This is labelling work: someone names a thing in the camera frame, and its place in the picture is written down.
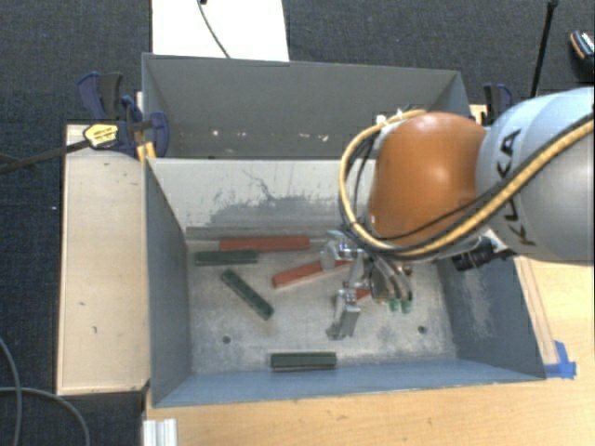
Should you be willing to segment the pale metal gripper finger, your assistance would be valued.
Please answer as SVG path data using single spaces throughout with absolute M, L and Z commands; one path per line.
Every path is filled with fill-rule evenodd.
M 323 270 L 330 270 L 342 263 L 351 262 L 356 256 L 354 241 L 341 230 L 329 230 L 320 252 Z
M 335 299 L 333 320 L 325 333 L 330 340 L 353 337 L 361 308 L 354 291 L 341 289 Z

